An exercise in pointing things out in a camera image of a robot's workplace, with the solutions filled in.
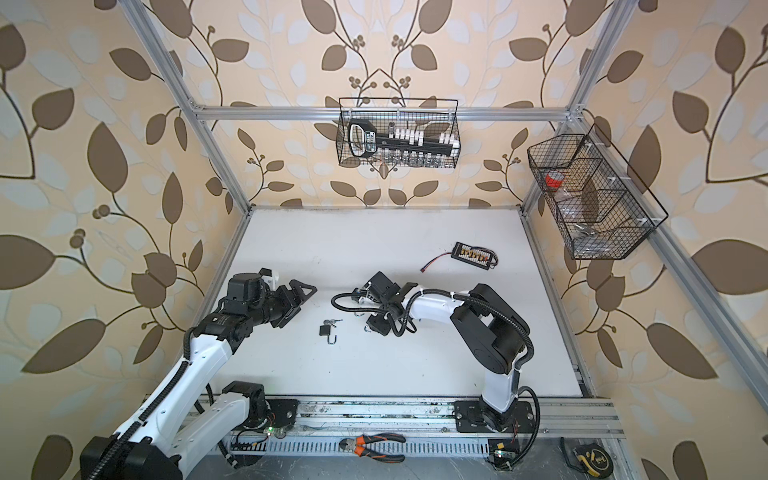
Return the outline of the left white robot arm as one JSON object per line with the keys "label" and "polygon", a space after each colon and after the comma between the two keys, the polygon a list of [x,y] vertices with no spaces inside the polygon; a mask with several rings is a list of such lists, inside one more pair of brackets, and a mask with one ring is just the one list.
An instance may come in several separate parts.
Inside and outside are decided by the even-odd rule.
{"label": "left white robot arm", "polygon": [[207,407],[200,397],[255,327],[284,327],[316,291],[298,280],[277,285],[269,269],[234,275],[215,310],[185,333],[180,359],[155,391],[83,449],[82,478],[184,479],[232,430],[292,425],[295,412],[272,407],[261,384],[233,381]]}

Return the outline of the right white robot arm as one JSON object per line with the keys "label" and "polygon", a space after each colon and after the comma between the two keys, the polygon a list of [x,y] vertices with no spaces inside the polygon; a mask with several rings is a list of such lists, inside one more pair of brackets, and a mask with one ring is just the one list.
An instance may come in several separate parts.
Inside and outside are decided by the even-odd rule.
{"label": "right white robot arm", "polygon": [[486,369],[480,414],[487,428],[505,432],[514,425],[522,367],[535,355],[530,327],[489,285],[453,292],[416,282],[400,286],[381,272],[363,287],[339,293],[331,305],[342,312],[366,314],[366,327],[382,336],[401,337],[427,320],[452,325],[470,353]]}

